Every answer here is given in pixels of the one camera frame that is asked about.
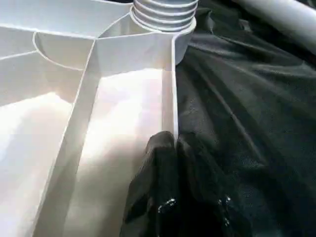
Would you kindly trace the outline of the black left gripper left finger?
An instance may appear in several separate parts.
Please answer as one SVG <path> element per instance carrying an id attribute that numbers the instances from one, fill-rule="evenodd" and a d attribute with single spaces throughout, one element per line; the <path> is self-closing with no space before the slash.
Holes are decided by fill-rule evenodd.
<path id="1" fill-rule="evenodd" d="M 180 191 L 173 135 L 162 131 L 146 146 L 143 163 L 128 189 L 121 237 L 177 237 Z"/>

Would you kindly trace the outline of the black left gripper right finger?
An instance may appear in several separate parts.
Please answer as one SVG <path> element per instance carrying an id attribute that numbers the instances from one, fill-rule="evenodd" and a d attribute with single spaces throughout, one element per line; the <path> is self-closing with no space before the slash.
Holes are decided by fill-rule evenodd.
<path id="1" fill-rule="evenodd" d="M 177 140 L 182 233 L 186 237 L 251 237 L 231 180 L 194 134 Z"/>

